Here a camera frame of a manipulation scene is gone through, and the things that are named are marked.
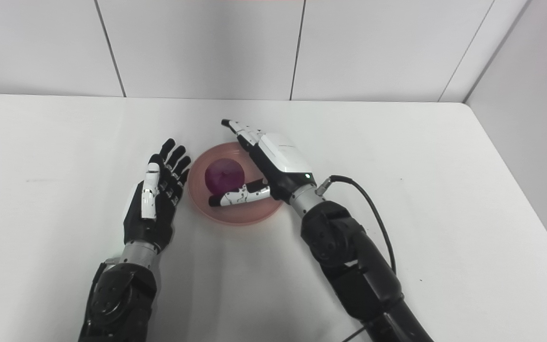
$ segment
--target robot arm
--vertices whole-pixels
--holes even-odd
[[[147,166],[124,219],[124,249],[100,264],[85,308],[80,342],[143,342],[157,287],[151,266],[173,236],[176,204],[191,159],[169,139]]]
[[[237,135],[263,173],[271,196],[302,218],[301,237],[348,314],[377,342],[431,342],[404,302],[401,284],[385,258],[348,210],[322,197],[311,168],[297,147],[280,134],[235,121],[222,125]]]

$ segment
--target red onion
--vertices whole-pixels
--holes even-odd
[[[204,173],[204,180],[206,188],[213,195],[221,195],[240,188],[245,183],[244,170],[235,160],[222,158],[208,165],[206,173]]]

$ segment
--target black cable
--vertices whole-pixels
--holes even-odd
[[[351,334],[350,336],[348,336],[345,340],[342,340],[341,342],[348,342],[352,338],[358,336],[359,333],[362,333],[364,331],[364,329],[366,329],[366,328],[367,327],[361,327],[360,329],[356,330],[355,333]]]
[[[389,241],[389,236],[386,231],[386,226],[384,226],[384,222],[381,219],[381,216],[379,215],[379,212],[377,211],[377,208],[375,208],[375,204],[373,204],[373,201],[371,200],[371,197],[368,196],[367,192],[358,184],[356,181],[351,179],[350,177],[345,176],[339,176],[339,175],[332,175],[329,177],[331,182],[343,182],[347,184],[351,184],[362,193],[362,196],[367,200],[368,205],[371,207],[371,210],[373,211],[373,214],[375,215],[375,218],[377,219],[377,223],[379,224],[379,228],[381,229],[381,234],[384,236],[384,240],[386,241],[386,246],[388,248],[389,253],[389,266],[391,267],[391,270],[394,271],[396,274],[396,258],[394,257],[394,251],[391,247],[391,241]]]

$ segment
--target tile grout line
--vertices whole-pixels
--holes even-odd
[[[104,39],[107,41],[107,47],[109,48],[109,54],[111,54],[111,61],[113,62],[113,67],[115,68],[115,74],[117,75],[117,80],[120,83],[122,89],[122,95],[126,97],[126,89],[123,87],[122,76],[120,75],[119,68],[117,67],[117,61],[115,61],[115,55],[113,54],[113,48],[111,47],[111,41],[109,40],[109,34],[107,33],[107,28],[104,26],[103,14],[100,12],[100,6],[98,5],[98,0],[94,0],[94,6],[96,6],[96,11],[98,13],[98,19],[100,20],[100,26],[103,28]]]
[[[303,0],[303,9],[301,11],[301,24],[299,25],[299,38],[297,38],[297,53],[295,54],[295,67],[292,70],[291,97],[289,97],[289,101],[292,101],[292,91],[295,88],[295,74],[297,73],[297,61],[299,60],[299,47],[301,46],[301,32],[303,31],[303,18],[305,17],[306,2],[307,0]]]
[[[474,35],[472,36],[472,39],[470,40],[470,43],[467,45],[467,48],[465,48],[464,54],[462,55],[462,58],[460,58],[460,62],[457,63],[457,66],[455,67],[455,70],[453,70],[453,74],[451,74],[451,77],[449,78],[449,81],[447,82],[447,85],[444,86],[443,92],[440,94],[440,97],[438,98],[438,102],[442,99],[444,93],[447,91],[447,88],[449,87],[449,84],[451,84],[451,81],[453,80],[453,77],[455,76],[455,73],[460,68],[460,65],[462,65],[462,61],[467,54],[467,52],[470,50],[470,47],[472,46],[472,43],[474,42],[474,39],[476,39],[476,36],[478,35],[478,31],[480,31],[480,28],[482,28],[482,24],[487,19],[487,16],[489,15],[489,11],[491,11],[491,8],[493,7],[493,4],[495,4],[495,0],[491,1],[491,5],[489,5],[489,8],[487,9],[487,13],[484,14],[484,17],[482,17],[482,20],[480,20],[480,24],[478,24],[478,27],[476,28],[476,32],[474,32]]]
[[[497,54],[499,54],[499,51],[501,50],[501,48],[504,46],[504,44],[508,40],[508,37],[510,37],[510,34],[512,33],[512,31],[514,31],[514,28],[516,28],[516,25],[519,23],[520,18],[523,17],[523,15],[525,14],[525,11],[527,11],[527,8],[529,7],[531,2],[532,2],[532,0],[527,0],[527,2],[525,2],[525,5],[520,10],[519,14],[516,16],[514,21],[512,22],[512,25],[510,25],[510,28],[508,29],[508,32],[506,32],[506,35],[504,35],[504,37],[500,41],[499,45],[497,45],[497,48],[495,48],[495,51],[493,52],[493,54],[489,58],[489,61],[484,66],[484,68],[480,72],[480,75],[478,75],[478,78],[476,79],[476,81],[472,85],[472,88],[470,89],[470,91],[465,96],[464,100],[462,101],[463,104],[466,103],[467,99],[469,99],[469,97],[472,95],[472,93],[474,92],[474,89],[476,89],[476,86],[480,83],[480,80],[482,80],[482,77],[484,76],[485,72],[487,72],[487,70],[491,66],[491,63],[493,63],[493,60],[495,59],[495,57],[497,57]]]

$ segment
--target wrist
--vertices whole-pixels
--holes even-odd
[[[119,263],[135,264],[150,269],[156,255],[158,250],[154,245],[141,240],[131,240],[124,246]]]

